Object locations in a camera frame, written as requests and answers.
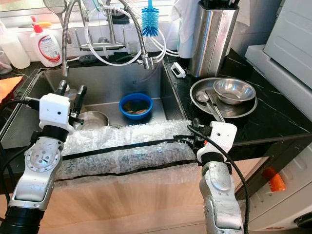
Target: stainless steel utensil holder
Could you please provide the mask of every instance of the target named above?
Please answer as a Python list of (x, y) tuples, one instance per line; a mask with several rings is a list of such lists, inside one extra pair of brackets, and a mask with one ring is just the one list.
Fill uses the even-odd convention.
[(216, 77), (223, 65), (239, 8), (204, 9), (199, 3), (190, 72), (194, 77)]

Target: white appliance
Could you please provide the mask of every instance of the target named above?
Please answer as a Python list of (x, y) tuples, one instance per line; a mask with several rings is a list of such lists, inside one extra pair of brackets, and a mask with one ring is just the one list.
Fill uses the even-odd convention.
[(266, 45), (245, 57), (312, 120), (312, 0), (286, 0)]
[[(312, 121), (312, 0), (286, 0), (266, 45), (249, 46), (245, 57)], [(251, 197), (250, 230), (296, 228), (312, 212), (312, 144), (280, 175), (286, 190), (268, 184)]]

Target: sink basin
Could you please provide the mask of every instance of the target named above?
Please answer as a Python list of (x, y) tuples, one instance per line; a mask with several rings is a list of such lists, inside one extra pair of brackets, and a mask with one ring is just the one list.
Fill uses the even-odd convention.
[[(32, 80), (25, 95), (41, 98), (47, 93), (54, 92), (62, 79), (64, 78), (61, 69), (40, 71)], [(126, 126), (185, 118), (162, 64), (153, 70), (145, 70), (143, 66), (137, 64), (123, 67), (74, 67), (70, 68), (70, 76), (66, 80), (73, 89), (78, 90), (82, 84), (87, 86), (84, 110), (104, 113), (110, 125)], [(128, 119), (118, 108), (122, 97), (135, 92), (149, 95), (154, 102), (151, 114), (142, 120)], [(6, 126), (6, 131), (3, 130), (1, 133), (4, 148), (28, 145), (32, 132), (40, 131), (38, 124), (38, 111), (21, 106), (11, 123)]]

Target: orange cloth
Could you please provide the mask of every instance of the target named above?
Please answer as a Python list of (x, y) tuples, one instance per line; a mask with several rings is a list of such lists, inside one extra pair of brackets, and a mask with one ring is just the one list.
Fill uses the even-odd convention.
[(16, 88), (23, 77), (0, 79), (0, 103)]

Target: label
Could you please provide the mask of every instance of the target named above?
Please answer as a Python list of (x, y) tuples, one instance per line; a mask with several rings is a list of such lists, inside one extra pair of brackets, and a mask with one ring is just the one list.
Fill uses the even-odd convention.
[(50, 62), (59, 62), (60, 54), (58, 52), (57, 46), (53, 42), (50, 36), (45, 36), (39, 41), (39, 50), (41, 54)]

